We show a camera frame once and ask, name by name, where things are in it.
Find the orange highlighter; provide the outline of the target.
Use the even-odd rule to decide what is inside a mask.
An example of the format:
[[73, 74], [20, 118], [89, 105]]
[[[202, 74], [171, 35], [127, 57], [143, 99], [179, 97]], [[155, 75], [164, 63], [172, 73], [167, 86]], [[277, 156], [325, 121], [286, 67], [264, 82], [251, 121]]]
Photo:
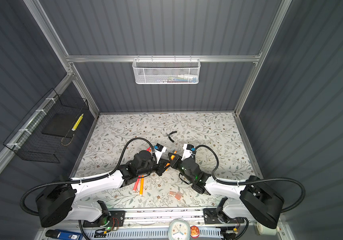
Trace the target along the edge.
[[144, 193], [144, 176], [142, 176], [141, 182], [140, 182], [140, 195], [142, 196], [143, 193]]
[[173, 153], [168, 153], [168, 161], [165, 163], [164, 170], [176, 169], [176, 151]]

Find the translucent pink cap front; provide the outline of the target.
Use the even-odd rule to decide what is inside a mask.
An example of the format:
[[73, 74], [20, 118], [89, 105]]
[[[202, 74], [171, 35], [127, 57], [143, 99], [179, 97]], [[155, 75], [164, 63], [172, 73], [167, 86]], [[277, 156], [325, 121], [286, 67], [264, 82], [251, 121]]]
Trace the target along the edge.
[[169, 194], [171, 196], [174, 196], [177, 200], [181, 200], [183, 194], [181, 192], [174, 192], [174, 191], [170, 191]]

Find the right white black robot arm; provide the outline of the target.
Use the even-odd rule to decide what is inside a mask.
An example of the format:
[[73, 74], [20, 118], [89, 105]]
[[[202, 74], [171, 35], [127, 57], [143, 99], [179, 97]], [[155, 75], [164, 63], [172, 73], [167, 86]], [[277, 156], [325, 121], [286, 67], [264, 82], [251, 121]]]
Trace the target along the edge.
[[219, 205], [214, 210], [215, 220], [229, 223], [240, 218], [253, 218], [261, 225], [274, 229], [277, 227], [280, 212], [284, 203], [275, 190], [265, 183], [242, 186], [236, 182], [219, 183], [212, 175], [201, 171], [192, 157], [183, 158], [169, 153], [170, 167], [188, 180], [191, 188], [199, 194], [222, 196]]

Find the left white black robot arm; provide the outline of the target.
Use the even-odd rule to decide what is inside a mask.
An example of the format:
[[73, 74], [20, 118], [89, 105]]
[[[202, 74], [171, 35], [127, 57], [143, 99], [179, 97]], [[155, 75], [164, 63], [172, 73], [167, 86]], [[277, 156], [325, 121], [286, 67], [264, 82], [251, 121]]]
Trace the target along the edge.
[[168, 162], [162, 159], [165, 152], [166, 148], [160, 147], [151, 152], [140, 151], [113, 174], [74, 178], [72, 184], [47, 186], [36, 198], [41, 226], [48, 228], [67, 220], [86, 221], [98, 227], [115, 225], [103, 201], [89, 203], [82, 199], [104, 190], [126, 187], [152, 172], [162, 174]]

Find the pink highlighter lower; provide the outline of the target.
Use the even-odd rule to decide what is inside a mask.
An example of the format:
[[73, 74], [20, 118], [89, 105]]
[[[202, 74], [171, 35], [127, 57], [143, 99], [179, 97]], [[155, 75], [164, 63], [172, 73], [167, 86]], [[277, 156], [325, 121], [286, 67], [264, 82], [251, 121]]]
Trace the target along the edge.
[[137, 179], [135, 185], [134, 185], [134, 188], [133, 188], [133, 191], [136, 192], [137, 191], [137, 188], [138, 188], [138, 185], [139, 185], [139, 182], [140, 182], [140, 178]]

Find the white analog clock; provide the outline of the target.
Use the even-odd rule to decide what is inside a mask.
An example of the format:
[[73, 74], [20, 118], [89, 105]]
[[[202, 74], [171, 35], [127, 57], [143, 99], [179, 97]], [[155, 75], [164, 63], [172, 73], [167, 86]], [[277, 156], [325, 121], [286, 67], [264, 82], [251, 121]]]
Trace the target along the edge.
[[188, 222], [182, 219], [171, 221], [168, 229], [169, 240], [190, 240], [191, 231]]

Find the red round badge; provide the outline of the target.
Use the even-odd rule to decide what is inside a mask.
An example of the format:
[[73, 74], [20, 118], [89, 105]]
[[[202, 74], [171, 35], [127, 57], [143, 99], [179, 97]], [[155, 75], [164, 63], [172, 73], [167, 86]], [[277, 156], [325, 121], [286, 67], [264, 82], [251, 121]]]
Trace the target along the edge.
[[190, 237], [193, 239], [197, 239], [200, 235], [200, 230], [197, 226], [190, 227]]

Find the yellow highlighter in basket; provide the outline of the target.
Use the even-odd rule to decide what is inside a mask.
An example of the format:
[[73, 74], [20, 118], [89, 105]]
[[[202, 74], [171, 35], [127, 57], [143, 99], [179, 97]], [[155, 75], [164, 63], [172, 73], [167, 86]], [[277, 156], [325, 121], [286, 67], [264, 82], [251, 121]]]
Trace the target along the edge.
[[71, 128], [72, 132], [75, 132], [79, 126], [79, 124], [81, 123], [82, 119], [83, 119], [84, 114], [81, 114], [79, 116], [79, 118], [76, 120], [76, 122], [74, 123], [73, 127]]

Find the black pad in basket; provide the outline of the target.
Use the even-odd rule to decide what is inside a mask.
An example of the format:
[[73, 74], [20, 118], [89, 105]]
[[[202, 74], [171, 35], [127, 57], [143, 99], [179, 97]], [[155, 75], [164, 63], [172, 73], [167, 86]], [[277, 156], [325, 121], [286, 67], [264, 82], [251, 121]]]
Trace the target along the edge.
[[75, 133], [71, 130], [75, 122], [75, 115], [55, 114], [43, 128], [41, 133], [70, 139]]

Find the white tape roll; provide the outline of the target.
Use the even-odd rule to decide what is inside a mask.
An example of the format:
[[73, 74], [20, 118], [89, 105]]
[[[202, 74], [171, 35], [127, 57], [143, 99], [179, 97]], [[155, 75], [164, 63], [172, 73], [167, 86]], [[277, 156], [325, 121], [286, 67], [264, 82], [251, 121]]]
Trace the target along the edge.
[[276, 227], [275, 229], [268, 228], [261, 223], [257, 222], [255, 225], [256, 234], [259, 236], [275, 236], [277, 233], [281, 231], [280, 227]]

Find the blue black device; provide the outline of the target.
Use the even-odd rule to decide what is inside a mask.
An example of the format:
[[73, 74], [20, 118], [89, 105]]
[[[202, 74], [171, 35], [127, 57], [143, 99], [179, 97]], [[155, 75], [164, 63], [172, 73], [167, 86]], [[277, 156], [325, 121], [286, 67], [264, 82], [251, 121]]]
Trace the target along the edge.
[[83, 235], [64, 230], [47, 230], [45, 236], [57, 240], [82, 240]]

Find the black handled pliers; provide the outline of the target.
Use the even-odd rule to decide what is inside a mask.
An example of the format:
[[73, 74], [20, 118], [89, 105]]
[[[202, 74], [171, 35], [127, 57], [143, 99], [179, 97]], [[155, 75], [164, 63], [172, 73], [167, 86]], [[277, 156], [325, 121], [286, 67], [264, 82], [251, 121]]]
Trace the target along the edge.
[[168, 139], [169, 139], [172, 143], [175, 142], [175, 141], [172, 139], [172, 135], [173, 135], [173, 134], [176, 134], [176, 133], [177, 133], [177, 131], [172, 131], [171, 133], [166, 134], [166, 136], [168, 137]]

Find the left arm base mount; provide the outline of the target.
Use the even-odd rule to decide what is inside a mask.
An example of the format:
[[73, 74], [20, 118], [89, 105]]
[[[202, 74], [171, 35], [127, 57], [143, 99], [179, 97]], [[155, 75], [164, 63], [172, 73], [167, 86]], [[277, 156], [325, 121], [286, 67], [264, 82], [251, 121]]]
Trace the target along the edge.
[[102, 214], [94, 222], [84, 221], [84, 228], [118, 228], [122, 227], [125, 220], [125, 211], [109, 211], [109, 214]]

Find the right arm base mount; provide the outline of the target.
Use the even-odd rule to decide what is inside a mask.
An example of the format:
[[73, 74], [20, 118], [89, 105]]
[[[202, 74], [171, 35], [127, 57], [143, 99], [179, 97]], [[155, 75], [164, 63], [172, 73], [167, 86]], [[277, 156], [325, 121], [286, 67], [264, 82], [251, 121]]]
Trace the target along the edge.
[[233, 224], [239, 225], [245, 223], [244, 218], [234, 218], [230, 219], [224, 213], [218, 213], [216, 208], [205, 208], [203, 209], [204, 223], [207, 225], [213, 224]]

